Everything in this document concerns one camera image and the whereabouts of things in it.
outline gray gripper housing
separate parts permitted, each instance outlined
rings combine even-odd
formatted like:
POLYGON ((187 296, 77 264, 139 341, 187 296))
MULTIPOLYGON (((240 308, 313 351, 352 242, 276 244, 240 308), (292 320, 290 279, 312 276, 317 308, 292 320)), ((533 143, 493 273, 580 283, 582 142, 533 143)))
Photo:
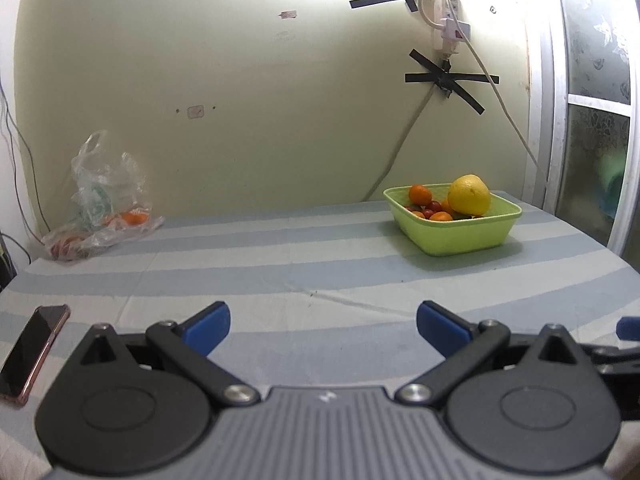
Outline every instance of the gray gripper housing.
MULTIPOLYGON (((91 476, 54 468, 46 480, 91 476)), ((463 450, 426 408, 381 387, 274 387, 265 402, 222 413, 196 449, 132 480, 540 480, 463 450)), ((607 480, 599 468, 543 477, 607 480)))

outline wire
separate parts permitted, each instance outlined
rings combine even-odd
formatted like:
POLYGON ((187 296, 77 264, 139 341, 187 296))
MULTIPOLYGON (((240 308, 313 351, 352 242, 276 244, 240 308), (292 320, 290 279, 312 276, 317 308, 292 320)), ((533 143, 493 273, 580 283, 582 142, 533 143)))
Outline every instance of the wire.
MULTIPOLYGON (((2 106, 4 108, 6 101, 3 100, 2 101, 2 106)), ((11 145, 11 158, 14 162, 14 189, 15 189, 15 198, 18 201, 18 209, 20 210, 20 215, 22 216, 22 222, 24 223, 24 226, 27 228, 27 231, 30 232, 31 236, 33 236, 33 238, 35 238, 39 243, 43 244, 42 240, 40 239, 40 237, 33 231, 33 229, 31 229, 31 227, 29 226, 29 223, 27 222, 27 218, 24 214, 24 209, 22 208, 22 202, 20 201, 20 193, 18 193, 18 169, 15 163, 15 145, 14 145, 14 136, 11 133, 11 129, 9 128, 9 119, 8 119, 8 107, 6 109, 7 113, 4 114, 4 124, 6 125, 6 129, 9 132, 9 143, 11 145)))
POLYGON ((409 133, 411 132, 412 128, 414 127, 414 124, 417 122, 418 117, 420 117, 420 114, 422 113, 422 111, 426 107, 427 103, 431 99, 431 96, 433 95, 433 92, 435 91, 435 89, 436 89, 436 85, 434 85, 434 84, 431 85, 431 88, 429 88, 429 91, 427 92, 427 95, 425 95, 424 99, 422 99, 422 102, 420 102, 418 107, 415 109, 415 112, 412 115, 411 119, 409 120, 407 125, 404 127, 404 130, 402 131, 402 134, 400 135, 400 138, 398 139, 398 142, 396 142, 396 147, 394 148, 394 151, 391 154, 391 157, 389 158, 389 161, 386 164, 384 171, 378 177, 378 179, 376 180, 376 183, 373 186, 371 186, 371 189, 369 189, 369 191, 367 191, 367 194, 362 199, 363 202, 366 202, 367 200, 369 200, 369 198, 371 198, 371 196, 378 189, 378 186, 380 186, 380 184, 382 184, 382 181, 386 178, 386 176, 391 171, 391 168, 394 166, 394 163, 396 162, 396 158, 398 158, 398 154, 400 153, 400 149, 402 149, 402 145, 404 144, 406 138, 408 137, 409 133))
MULTIPOLYGON (((38 211, 40 212, 40 216, 42 217, 42 221, 44 222, 44 225, 47 227, 47 229, 49 230, 49 232, 51 231, 51 227, 49 227, 49 223, 47 222, 47 219, 44 216, 44 213, 42 212, 42 205, 40 204, 40 194, 38 193, 38 181, 36 179, 36 166, 35 163, 33 161, 33 153, 31 153, 31 148, 29 146, 29 144, 27 143, 27 141, 25 140, 25 138, 22 136, 22 133, 20 132, 20 128, 18 128, 18 125, 16 124, 14 117, 11 114, 11 110, 9 108, 9 101, 6 98, 6 94, 4 93, 4 87, 2 86, 2 78, 0 77, 0 94, 2 94, 2 101, 4 103, 4 106, 6 106, 6 116, 4 118, 4 122, 6 123, 6 127, 7 130, 9 132, 9 135, 11 136, 11 130, 9 129, 9 122, 7 119, 11 120, 11 124, 14 126, 15 131, 18 133, 18 136, 20 137, 20 140, 22 141, 22 143, 24 144, 25 148, 27 148, 27 152, 29 153, 29 160, 31 161, 31 173, 33 175, 33 189, 36 195, 36 202, 38 204, 38 211)), ((12 157, 13 157, 13 161, 14 161, 14 173, 16 173, 15 175, 15 193, 16 196, 18 195, 18 186, 17 186, 17 170, 15 169, 15 154, 12 153, 12 157)), ((24 213, 22 213, 22 218, 24 219, 24 222, 26 223, 26 218, 24 217, 24 213)))
POLYGON ((2 263, 4 263, 4 268, 9 273, 9 277, 10 278, 15 278, 15 273, 12 270, 11 266, 9 265, 9 263, 7 262, 7 260, 5 259, 5 256, 6 256, 6 254, 4 252, 2 254, 0 254, 0 260, 2 260, 2 263))
POLYGON ((432 22, 431 19, 427 16, 426 12, 424 12, 424 0, 418 0, 418 12, 420 12, 420 16, 422 17, 424 22, 431 28, 435 28, 436 30, 444 30, 443 24, 432 22))
POLYGON ((549 189, 549 183, 546 180, 545 171, 538 164, 538 161, 536 160, 536 156, 531 151, 531 148, 529 147, 529 144, 527 143, 526 139, 524 138, 524 136, 520 132, 520 129, 517 127, 515 121, 513 120, 511 115, 509 114, 509 112, 507 110, 507 107, 504 104, 504 101, 502 100, 502 96, 500 95, 500 92, 498 92, 498 87, 495 85, 494 80, 491 79, 491 76, 489 75, 489 71, 486 69, 486 67, 484 66, 484 63, 480 59, 480 56, 478 56, 478 53, 476 52, 476 50, 471 45, 471 42, 469 41, 469 38, 462 31, 462 28, 460 27, 460 22, 458 21, 458 17, 456 16, 456 13, 453 10, 453 6, 451 5, 451 0, 446 0, 446 1, 447 1, 447 6, 449 7, 449 9, 451 9, 451 16, 453 18, 453 21, 456 23, 456 27, 458 28, 459 33, 462 35, 462 39, 465 41, 466 45, 469 47, 469 50, 471 51, 471 54, 473 54, 473 56, 476 58, 476 61, 478 62, 478 65, 480 66, 480 69, 482 70, 482 72, 486 76, 487 81, 490 83, 491 88, 494 89, 495 96, 498 98, 498 102, 500 103, 500 106, 502 107, 502 111, 504 112, 504 115, 507 117, 507 119, 511 123, 511 126, 513 126, 513 129, 518 134, 518 137, 520 137, 520 142, 522 142, 522 145, 524 146, 525 150, 527 150, 527 153, 529 153, 529 156, 531 157, 531 160, 536 165, 536 168, 538 168, 538 171, 540 172, 540 175, 542 175, 542 177, 544 179, 545 189, 548 190, 549 189))
POLYGON ((20 247, 22 249, 22 252, 24 252, 24 254, 27 255, 27 258, 29 259, 29 263, 31 263, 31 255, 29 254, 29 251, 27 249, 25 249, 20 242, 18 242, 18 240, 16 240, 14 237, 9 236, 6 233, 3 233, 2 231, 0 231, 0 236, 4 237, 4 238, 9 238, 9 240, 11 240, 14 244, 16 244, 18 247, 20 247))

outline plastic bag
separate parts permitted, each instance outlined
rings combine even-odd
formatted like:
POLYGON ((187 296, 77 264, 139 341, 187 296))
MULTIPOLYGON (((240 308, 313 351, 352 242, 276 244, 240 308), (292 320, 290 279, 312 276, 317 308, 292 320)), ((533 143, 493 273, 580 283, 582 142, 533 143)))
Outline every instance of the plastic bag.
POLYGON ((72 199, 78 206, 74 220, 53 230, 42 241, 55 260, 77 260, 114 244, 135 240, 162 225, 151 216, 140 169, 129 153, 110 166, 104 149, 108 133, 95 132, 71 160, 78 185, 72 199))

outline green plastic bowl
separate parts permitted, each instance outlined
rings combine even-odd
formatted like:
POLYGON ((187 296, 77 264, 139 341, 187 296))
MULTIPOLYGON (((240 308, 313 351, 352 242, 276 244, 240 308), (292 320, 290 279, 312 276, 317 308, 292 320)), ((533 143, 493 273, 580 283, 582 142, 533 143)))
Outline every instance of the green plastic bowl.
MULTIPOLYGON (((425 184, 438 202, 447 197, 450 184, 425 184)), ((502 245, 509 231, 522 216, 522 208, 491 193, 491 206, 482 218, 435 222, 418 218, 404 208, 409 205, 410 186, 385 190, 391 212, 414 244, 431 256, 470 253, 502 245)))

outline striped tablecloth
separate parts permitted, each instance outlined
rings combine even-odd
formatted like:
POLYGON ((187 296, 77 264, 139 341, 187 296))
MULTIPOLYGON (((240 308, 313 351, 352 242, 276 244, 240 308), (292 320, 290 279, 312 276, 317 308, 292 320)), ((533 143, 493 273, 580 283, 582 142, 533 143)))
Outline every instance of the striped tablecloth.
MULTIPOLYGON (((226 301, 231 334, 210 357, 262 391, 270 384, 393 391, 441 360, 415 329, 424 299, 469 320, 499 319, 514 332, 558 322, 580 341, 618 343, 618 318, 640 312, 640 275, 575 228, 520 205, 524 214, 503 246, 446 258, 421 253, 386 203, 369 202, 169 222, 103 256, 36 261, 0 294, 0 358, 37 306, 66 303, 72 315, 27 405, 0 405, 0 479, 31 480, 48 469, 33 416, 97 321, 138 332, 226 301)), ((635 463, 635 427, 624 432, 609 461, 616 474, 635 463)))

